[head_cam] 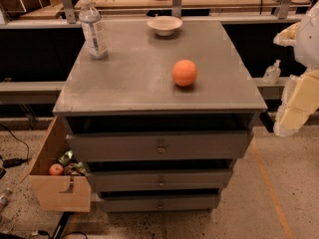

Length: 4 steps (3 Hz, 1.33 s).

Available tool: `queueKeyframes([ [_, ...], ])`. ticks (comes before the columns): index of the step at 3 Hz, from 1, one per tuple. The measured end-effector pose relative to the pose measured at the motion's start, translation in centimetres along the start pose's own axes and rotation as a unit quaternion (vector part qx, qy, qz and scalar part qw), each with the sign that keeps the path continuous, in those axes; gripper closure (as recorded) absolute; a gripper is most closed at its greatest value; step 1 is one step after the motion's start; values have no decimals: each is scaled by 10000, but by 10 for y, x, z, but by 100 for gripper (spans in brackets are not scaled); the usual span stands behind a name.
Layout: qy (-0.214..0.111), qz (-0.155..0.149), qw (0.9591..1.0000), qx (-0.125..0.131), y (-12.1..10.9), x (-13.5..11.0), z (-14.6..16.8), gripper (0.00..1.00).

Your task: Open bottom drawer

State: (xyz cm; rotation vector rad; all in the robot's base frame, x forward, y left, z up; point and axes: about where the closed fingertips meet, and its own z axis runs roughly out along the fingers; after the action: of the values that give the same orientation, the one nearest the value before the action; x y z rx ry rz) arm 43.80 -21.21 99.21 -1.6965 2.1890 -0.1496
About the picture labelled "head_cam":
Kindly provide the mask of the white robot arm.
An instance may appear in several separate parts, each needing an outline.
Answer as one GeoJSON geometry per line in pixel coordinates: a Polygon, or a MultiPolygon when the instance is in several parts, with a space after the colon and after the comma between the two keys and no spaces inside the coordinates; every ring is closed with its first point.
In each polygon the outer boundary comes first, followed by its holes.
{"type": "Polygon", "coordinates": [[[319,2],[300,22],[277,34],[273,43],[291,46],[295,61],[306,68],[301,76],[289,77],[275,118],[275,134],[290,136],[319,109],[319,2]]]}

